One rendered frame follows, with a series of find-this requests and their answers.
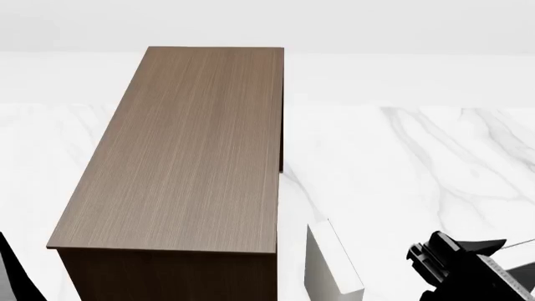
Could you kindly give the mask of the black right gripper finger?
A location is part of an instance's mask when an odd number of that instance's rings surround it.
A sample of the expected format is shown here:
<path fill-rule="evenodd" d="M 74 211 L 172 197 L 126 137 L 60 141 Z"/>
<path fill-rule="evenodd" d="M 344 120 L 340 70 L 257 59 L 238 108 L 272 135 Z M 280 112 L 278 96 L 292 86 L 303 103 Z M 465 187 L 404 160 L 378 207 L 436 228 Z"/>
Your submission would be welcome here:
<path fill-rule="evenodd" d="M 500 250 L 506 244 L 506 239 L 500 240 L 486 240 L 478 242 L 463 242 L 459 241 L 458 245 L 462 247 L 463 250 L 469 253 L 476 253 L 484 256 L 491 256 Z"/>

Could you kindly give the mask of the white book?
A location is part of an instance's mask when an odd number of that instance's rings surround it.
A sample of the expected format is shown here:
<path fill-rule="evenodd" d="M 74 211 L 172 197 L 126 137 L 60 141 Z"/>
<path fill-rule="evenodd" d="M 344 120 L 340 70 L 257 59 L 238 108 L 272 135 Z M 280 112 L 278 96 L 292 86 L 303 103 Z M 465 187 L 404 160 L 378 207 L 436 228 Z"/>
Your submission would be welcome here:
<path fill-rule="evenodd" d="M 364 285 L 330 220 L 307 226 L 303 282 L 310 301 L 364 300 Z"/>

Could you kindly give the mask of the brown wooden cabinet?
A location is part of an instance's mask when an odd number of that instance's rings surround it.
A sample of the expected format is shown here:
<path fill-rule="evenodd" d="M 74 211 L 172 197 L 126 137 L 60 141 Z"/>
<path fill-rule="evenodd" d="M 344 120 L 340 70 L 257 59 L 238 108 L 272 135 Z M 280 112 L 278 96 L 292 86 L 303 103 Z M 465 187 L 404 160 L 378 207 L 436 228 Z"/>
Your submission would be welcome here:
<path fill-rule="evenodd" d="M 47 247 L 81 301 L 278 301 L 284 50 L 149 47 Z"/>

